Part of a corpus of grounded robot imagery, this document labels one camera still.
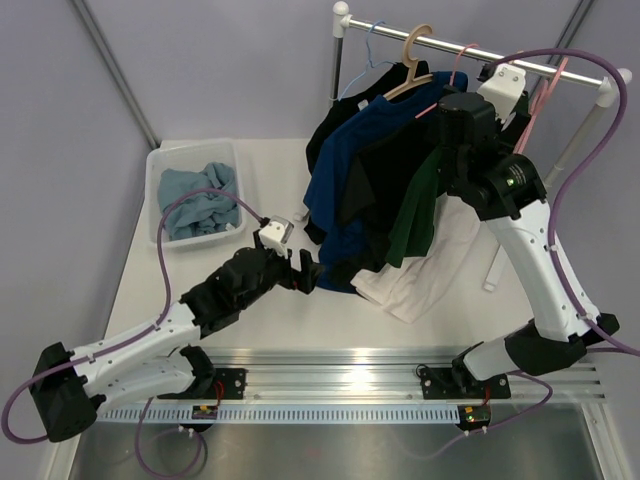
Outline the pink plastic hanger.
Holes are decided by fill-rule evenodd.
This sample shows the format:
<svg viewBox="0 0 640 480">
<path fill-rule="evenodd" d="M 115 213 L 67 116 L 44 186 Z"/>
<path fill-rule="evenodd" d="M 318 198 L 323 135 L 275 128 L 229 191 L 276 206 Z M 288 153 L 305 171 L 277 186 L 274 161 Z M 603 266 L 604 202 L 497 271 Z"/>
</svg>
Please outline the pink plastic hanger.
<svg viewBox="0 0 640 480">
<path fill-rule="evenodd" d="M 531 101 L 529 113 L 530 113 L 530 121 L 520 136 L 518 142 L 516 143 L 513 152 L 515 154 L 522 154 L 525 150 L 525 147 L 528 143 L 529 137 L 534 129 L 536 120 L 542 110 L 544 109 L 546 103 L 549 101 L 552 96 L 557 84 L 559 83 L 561 74 L 564 72 L 566 65 L 569 59 L 567 57 L 563 57 L 560 61 L 558 69 L 551 80 L 545 80 L 542 87 L 535 94 L 534 99 Z"/>
</svg>

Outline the light blue t-shirt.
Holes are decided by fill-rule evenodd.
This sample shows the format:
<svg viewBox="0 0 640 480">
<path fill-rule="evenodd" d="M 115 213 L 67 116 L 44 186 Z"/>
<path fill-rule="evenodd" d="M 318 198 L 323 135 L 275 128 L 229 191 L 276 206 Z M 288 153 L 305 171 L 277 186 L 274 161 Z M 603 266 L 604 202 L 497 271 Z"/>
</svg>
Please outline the light blue t-shirt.
<svg viewBox="0 0 640 480">
<path fill-rule="evenodd" d="M 165 170 L 157 190 L 161 212 L 198 189 L 217 189 L 238 196 L 235 170 L 218 162 L 208 163 L 200 172 Z M 215 192 L 201 192 L 180 203 L 167 217 L 164 229 L 171 241 L 212 235 L 235 229 L 240 223 L 239 214 L 235 200 Z"/>
</svg>

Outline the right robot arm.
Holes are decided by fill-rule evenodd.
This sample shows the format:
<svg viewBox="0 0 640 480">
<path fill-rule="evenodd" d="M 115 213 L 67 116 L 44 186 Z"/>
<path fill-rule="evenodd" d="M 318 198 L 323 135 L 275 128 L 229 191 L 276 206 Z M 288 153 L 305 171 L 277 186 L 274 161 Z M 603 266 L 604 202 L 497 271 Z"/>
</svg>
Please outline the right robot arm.
<svg viewBox="0 0 640 480">
<path fill-rule="evenodd" d="M 512 333 L 459 354 L 454 389 L 474 397 L 503 374 L 540 376 L 572 366 L 620 325 L 585 295 L 550 231 L 536 167 L 501 144 L 495 108 L 478 93 L 450 90 L 437 104 L 437 119 L 446 191 L 472 207 L 504 248 L 533 313 Z"/>
</svg>

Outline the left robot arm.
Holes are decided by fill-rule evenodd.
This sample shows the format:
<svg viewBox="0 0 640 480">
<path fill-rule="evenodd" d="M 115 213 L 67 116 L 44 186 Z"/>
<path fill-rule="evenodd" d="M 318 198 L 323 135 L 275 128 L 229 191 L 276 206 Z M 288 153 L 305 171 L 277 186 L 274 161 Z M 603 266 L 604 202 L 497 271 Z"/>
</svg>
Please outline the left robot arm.
<svg viewBox="0 0 640 480">
<path fill-rule="evenodd" d="M 300 266 L 290 250 L 279 254 L 260 239 L 242 248 L 203 282 L 147 321 L 110 339 L 40 354 L 29 388 L 46 440 L 66 441 L 122 405 L 148 397 L 202 399 L 214 387 L 215 368 L 198 341 L 238 321 L 276 286 L 310 294 L 323 272 L 309 251 Z"/>
</svg>

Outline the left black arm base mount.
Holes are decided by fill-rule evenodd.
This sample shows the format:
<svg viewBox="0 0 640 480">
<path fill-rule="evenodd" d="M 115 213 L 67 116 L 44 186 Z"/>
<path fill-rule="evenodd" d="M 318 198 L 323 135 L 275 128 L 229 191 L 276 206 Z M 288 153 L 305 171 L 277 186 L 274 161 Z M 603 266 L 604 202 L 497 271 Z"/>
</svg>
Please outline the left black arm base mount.
<svg viewBox="0 0 640 480">
<path fill-rule="evenodd" d="M 217 368 L 216 377 L 212 385 L 199 396 L 193 396 L 186 392 L 175 395 L 176 399 L 202 399 L 217 400 L 221 391 L 223 400 L 243 400 L 248 371 L 245 368 Z"/>
</svg>

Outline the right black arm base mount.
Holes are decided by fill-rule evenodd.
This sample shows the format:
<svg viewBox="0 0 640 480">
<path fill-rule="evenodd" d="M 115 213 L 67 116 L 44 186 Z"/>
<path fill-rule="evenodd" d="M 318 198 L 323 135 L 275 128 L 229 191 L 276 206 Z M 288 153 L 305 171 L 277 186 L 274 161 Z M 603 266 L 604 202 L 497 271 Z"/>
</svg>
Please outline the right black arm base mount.
<svg viewBox="0 0 640 480">
<path fill-rule="evenodd" d="M 505 374 L 494 376 L 489 380 L 461 387 L 454 381 L 452 367 L 429 367 L 418 364 L 415 374 L 419 379 L 424 400 L 484 400 L 510 399 L 511 389 Z"/>
</svg>

